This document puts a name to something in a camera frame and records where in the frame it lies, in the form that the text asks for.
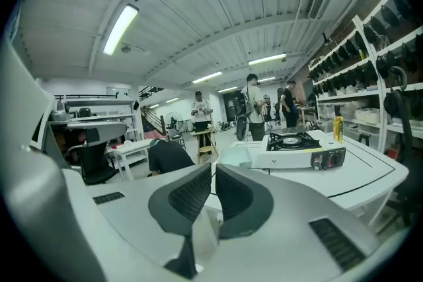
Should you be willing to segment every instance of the mesh chair back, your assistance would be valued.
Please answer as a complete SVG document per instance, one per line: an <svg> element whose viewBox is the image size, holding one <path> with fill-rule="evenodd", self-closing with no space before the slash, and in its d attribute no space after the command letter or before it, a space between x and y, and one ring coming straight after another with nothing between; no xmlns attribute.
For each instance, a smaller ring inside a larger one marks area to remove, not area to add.
<svg viewBox="0 0 423 282"><path fill-rule="evenodd" d="M80 149L79 156L81 158L81 167L83 176L88 176L95 170L108 166L108 162L104 155L106 143L100 143L95 146L86 146Z"/></svg>

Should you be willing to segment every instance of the wooden stool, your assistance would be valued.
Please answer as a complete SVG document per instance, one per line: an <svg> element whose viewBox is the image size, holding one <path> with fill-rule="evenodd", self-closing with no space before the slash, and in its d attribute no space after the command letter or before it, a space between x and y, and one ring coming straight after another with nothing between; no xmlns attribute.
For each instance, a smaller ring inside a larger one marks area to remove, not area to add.
<svg viewBox="0 0 423 282"><path fill-rule="evenodd" d="M219 156L219 153L217 152L217 149L214 145L214 142L212 140L212 133L215 132L215 128L210 128L210 129L206 129L204 131L199 131L199 132L192 132L191 135L196 135L197 136L197 141L198 141L198 150L197 150L197 159L198 159L198 164L200 164L200 156L202 153L207 153L207 152L214 152L216 154L216 156ZM200 147L200 138L203 139L203 145L206 143L206 138L208 138L210 140L210 145L211 146L204 146L204 147Z"/></svg>

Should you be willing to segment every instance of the fluorescent ceiling light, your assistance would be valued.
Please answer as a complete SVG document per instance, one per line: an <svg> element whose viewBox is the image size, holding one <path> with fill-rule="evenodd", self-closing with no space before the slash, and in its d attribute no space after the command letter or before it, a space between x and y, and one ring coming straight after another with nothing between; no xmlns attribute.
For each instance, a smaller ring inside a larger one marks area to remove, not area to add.
<svg viewBox="0 0 423 282"><path fill-rule="evenodd" d="M237 89L238 87L231 87L231 88L227 88L227 89L221 89L221 90L218 90L217 92L218 93L222 93L222 92L229 92L230 90L234 90L234 89Z"/></svg>
<svg viewBox="0 0 423 282"><path fill-rule="evenodd" d="M264 63L270 60L282 59L283 57L286 57L286 53L273 55L272 57L263 57L262 59L252 60L249 62L249 65L251 66L251 65L256 65L257 63Z"/></svg>
<svg viewBox="0 0 423 282"><path fill-rule="evenodd" d="M265 78L265 79L259 79L258 82L262 83L263 81L269 81L269 80L273 80L275 79L275 77L271 77L271 78Z"/></svg>
<svg viewBox="0 0 423 282"><path fill-rule="evenodd" d="M211 75L208 75L207 77L202 77L202 78L199 78L199 79L197 79L197 80L194 80L194 81L193 81L193 83L194 83L194 84L198 84L198 83L201 83L201 82L202 82L202 81L204 81L204 80L207 80L207 79L210 79L210 78L214 78L214 77L216 77L216 76L218 76L218 75L222 75L222 72L213 73L213 74L211 74Z"/></svg>
<svg viewBox="0 0 423 282"><path fill-rule="evenodd" d="M177 100L179 100L179 98L167 100L166 103L168 104L169 102L174 102L174 101L177 101Z"/></svg>
<svg viewBox="0 0 423 282"><path fill-rule="evenodd" d="M116 23L113 26L110 35L108 36L106 45L104 45L103 53L107 55L112 55L114 49L119 44L120 39L124 35L126 29L130 25L131 21L138 14L138 9L132 5L126 5Z"/></svg>

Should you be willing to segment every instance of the white table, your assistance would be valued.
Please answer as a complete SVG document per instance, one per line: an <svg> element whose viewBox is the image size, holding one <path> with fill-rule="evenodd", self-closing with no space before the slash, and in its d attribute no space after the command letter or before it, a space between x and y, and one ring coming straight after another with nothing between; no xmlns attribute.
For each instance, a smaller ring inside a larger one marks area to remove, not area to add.
<svg viewBox="0 0 423 282"><path fill-rule="evenodd" d="M123 161L125 169L126 169L126 173L128 174L128 178L132 181L134 179L134 177L131 173L130 162L128 161L128 156L135 154L135 153L138 153L140 151L145 151L145 155L147 157L147 163L148 163L147 150L150 147L151 140L153 140L153 139L145 139L145 140L141 140L141 141L136 141L136 142L133 142L130 146L123 146L123 147L120 147L118 149L112 149L114 157L116 158L116 162L118 163L120 176L122 177L123 181L125 180L125 178L124 178L124 173L122 171L122 165L120 164L120 161L119 161L119 157L122 158L122 161Z"/></svg>
<svg viewBox="0 0 423 282"><path fill-rule="evenodd" d="M254 158L261 146L261 141L235 142L232 147L246 147L251 158ZM346 148L344 165L330 170L313 170L312 168L297 169L248 169L305 184L330 198L339 206L359 216L366 224L371 226L386 204L393 189L397 187L408 175L408 169L402 164L386 157L385 155L344 136L343 146ZM227 156L221 152L220 162ZM229 160L235 163L237 157ZM211 192L215 194L214 177L211 183ZM210 195L206 206L210 209L221 210L219 199Z"/></svg>

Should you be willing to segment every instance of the jeans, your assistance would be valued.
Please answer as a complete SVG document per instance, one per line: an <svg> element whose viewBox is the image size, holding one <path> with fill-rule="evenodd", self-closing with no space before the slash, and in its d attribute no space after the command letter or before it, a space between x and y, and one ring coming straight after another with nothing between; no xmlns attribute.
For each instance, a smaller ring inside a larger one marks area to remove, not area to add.
<svg viewBox="0 0 423 282"><path fill-rule="evenodd" d="M250 123L250 132L253 141L262 141L264 137L264 122Z"/></svg>
<svg viewBox="0 0 423 282"><path fill-rule="evenodd" d="M288 113L287 111L284 112L284 117L286 120L286 127L295 127L297 125L297 114L295 112Z"/></svg>

